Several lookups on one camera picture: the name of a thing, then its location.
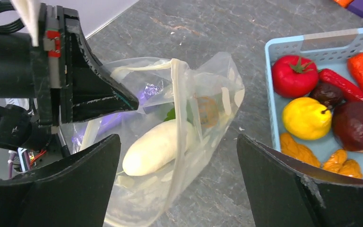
plastic bag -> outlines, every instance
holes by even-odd
[[[121,158],[105,222],[113,226],[149,226],[209,163],[242,103],[242,78],[225,52],[197,70],[178,59],[150,57],[115,61],[103,67],[140,98],[140,106],[136,111],[111,114],[88,125],[75,124],[73,151],[119,134]],[[122,161],[129,147],[164,122],[173,108],[177,122],[175,159],[149,175],[126,175]],[[189,123],[195,141],[182,152],[186,140],[181,138],[186,138]]]

white strap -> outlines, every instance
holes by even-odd
[[[10,0],[31,36],[33,46],[38,46],[39,0]]]

light blue basket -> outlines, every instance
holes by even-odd
[[[346,61],[359,52],[363,52],[363,28],[277,38],[267,42],[265,45],[265,55],[267,62],[268,105],[272,142],[275,150],[280,152],[279,134],[286,132],[281,121],[281,114],[283,108],[291,99],[282,98],[274,92],[271,74],[272,64],[281,56],[298,54],[315,61],[318,69],[328,68],[334,70],[355,83],[347,71]],[[307,141],[298,138],[295,138],[295,140],[308,146],[320,162],[327,161],[333,152],[341,148],[336,143],[331,132],[320,140]],[[360,164],[363,173],[363,153],[349,152],[348,157]]]

white wall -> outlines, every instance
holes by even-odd
[[[80,15],[84,34],[89,37],[96,29],[112,21],[138,0],[41,0],[51,6],[75,9]],[[16,12],[0,15],[0,25],[18,18]]]

gray table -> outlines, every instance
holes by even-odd
[[[332,0],[141,0],[89,39],[103,61],[154,56],[196,68],[215,53],[232,57],[244,102],[210,164],[153,226],[253,227],[236,154],[239,133],[271,145],[265,43],[277,37],[363,26]]]

